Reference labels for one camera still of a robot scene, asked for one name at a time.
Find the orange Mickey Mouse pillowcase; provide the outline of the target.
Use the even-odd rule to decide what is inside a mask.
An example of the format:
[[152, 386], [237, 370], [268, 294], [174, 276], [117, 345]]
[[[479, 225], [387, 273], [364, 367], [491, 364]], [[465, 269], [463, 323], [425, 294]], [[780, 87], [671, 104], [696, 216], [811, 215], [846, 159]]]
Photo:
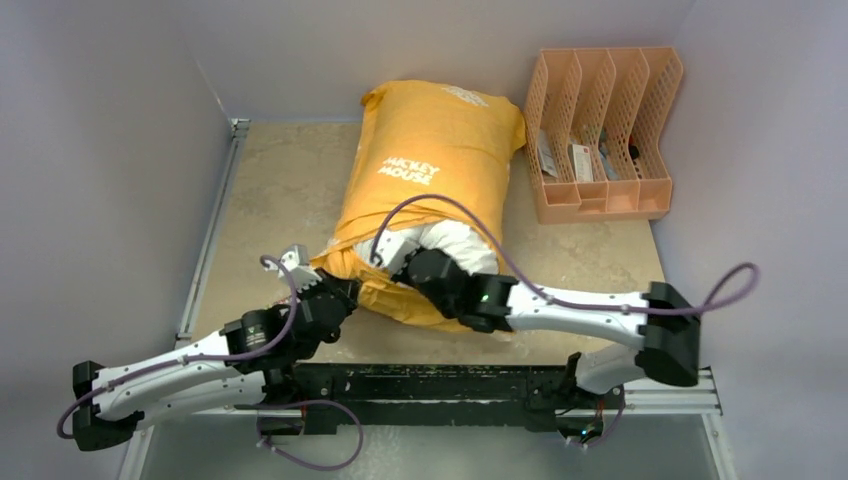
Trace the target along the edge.
[[[503, 239], [511, 160], [526, 143], [520, 109], [503, 96], [422, 80], [386, 82], [361, 104], [361, 134], [341, 215], [312, 265], [345, 278], [333, 269], [337, 252], [374, 239], [384, 220], [389, 231], [455, 220], [495, 251], [485, 234]], [[409, 326], [467, 330], [384, 273], [386, 279], [361, 280], [362, 307]]]

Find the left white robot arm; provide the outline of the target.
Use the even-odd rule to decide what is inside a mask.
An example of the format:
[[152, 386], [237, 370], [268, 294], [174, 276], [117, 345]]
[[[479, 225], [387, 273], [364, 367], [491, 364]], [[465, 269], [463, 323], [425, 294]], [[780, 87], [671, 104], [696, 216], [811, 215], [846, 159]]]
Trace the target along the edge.
[[248, 311], [173, 351], [117, 367], [80, 362], [72, 368], [75, 402], [57, 433], [91, 452], [167, 418], [225, 404], [287, 408], [298, 395], [295, 365], [339, 339], [360, 288], [358, 280], [321, 272], [290, 301]]

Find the white pillow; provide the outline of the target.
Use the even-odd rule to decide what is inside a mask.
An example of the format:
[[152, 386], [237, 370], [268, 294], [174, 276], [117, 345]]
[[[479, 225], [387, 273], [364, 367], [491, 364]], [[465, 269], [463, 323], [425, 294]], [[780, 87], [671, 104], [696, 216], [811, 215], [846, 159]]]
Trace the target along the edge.
[[[386, 231], [380, 242], [397, 240], [400, 237], [411, 240], [425, 249], [441, 250], [453, 258], [468, 273], [497, 274], [500, 272], [499, 258], [483, 237], [469, 225], [455, 220], [442, 220], [411, 228]], [[355, 243], [345, 250], [337, 252], [333, 267], [336, 274], [345, 278], [386, 279], [367, 262], [373, 239]]]

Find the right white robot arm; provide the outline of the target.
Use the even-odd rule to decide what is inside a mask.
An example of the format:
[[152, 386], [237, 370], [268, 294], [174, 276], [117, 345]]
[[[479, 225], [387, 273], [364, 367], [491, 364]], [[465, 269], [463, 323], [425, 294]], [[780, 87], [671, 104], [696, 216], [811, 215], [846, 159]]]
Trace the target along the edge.
[[561, 392], [573, 406], [642, 378], [674, 387], [698, 382], [700, 319], [669, 284], [609, 295], [542, 287], [511, 275], [469, 273], [446, 253], [421, 247], [395, 254], [387, 270], [443, 317], [475, 332], [553, 331], [609, 341], [569, 357]]

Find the peach plastic file organizer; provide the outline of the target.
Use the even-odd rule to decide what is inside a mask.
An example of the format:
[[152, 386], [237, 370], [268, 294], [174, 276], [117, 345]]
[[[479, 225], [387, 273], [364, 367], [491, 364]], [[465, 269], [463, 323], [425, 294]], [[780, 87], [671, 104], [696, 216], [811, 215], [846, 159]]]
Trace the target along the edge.
[[[539, 51], [523, 115], [525, 152], [542, 224], [658, 220], [673, 182], [660, 139], [683, 79], [672, 47], [549, 48]], [[544, 130], [559, 179], [537, 156]], [[575, 181], [571, 143], [590, 149], [595, 181]]]

